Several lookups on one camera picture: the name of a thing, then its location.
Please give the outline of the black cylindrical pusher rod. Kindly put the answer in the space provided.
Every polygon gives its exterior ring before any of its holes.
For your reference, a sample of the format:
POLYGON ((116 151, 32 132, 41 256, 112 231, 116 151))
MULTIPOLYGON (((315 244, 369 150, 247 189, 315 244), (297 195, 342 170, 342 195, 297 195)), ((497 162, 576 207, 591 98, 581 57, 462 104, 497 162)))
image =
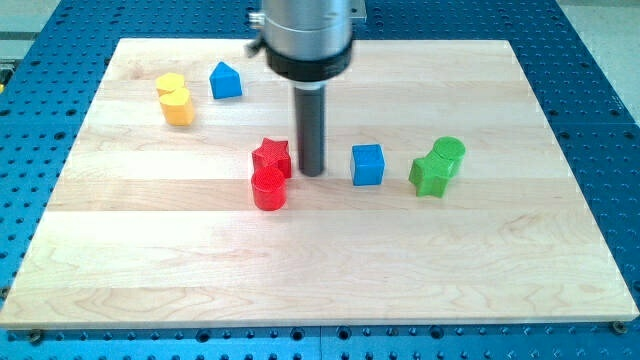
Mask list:
POLYGON ((324 171, 325 85, 296 82, 293 86, 298 167, 306 176, 324 171))

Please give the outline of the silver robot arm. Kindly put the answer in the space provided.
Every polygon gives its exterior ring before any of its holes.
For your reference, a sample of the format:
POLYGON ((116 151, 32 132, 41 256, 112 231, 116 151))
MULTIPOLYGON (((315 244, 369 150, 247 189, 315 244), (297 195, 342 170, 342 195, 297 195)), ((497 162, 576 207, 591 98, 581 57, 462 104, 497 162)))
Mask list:
POLYGON ((291 82, 298 168, 319 176, 325 168, 326 84, 352 59, 351 2, 263 0, 249 22, 258 35, 246 55, 263 51, 267 66, 291 82))

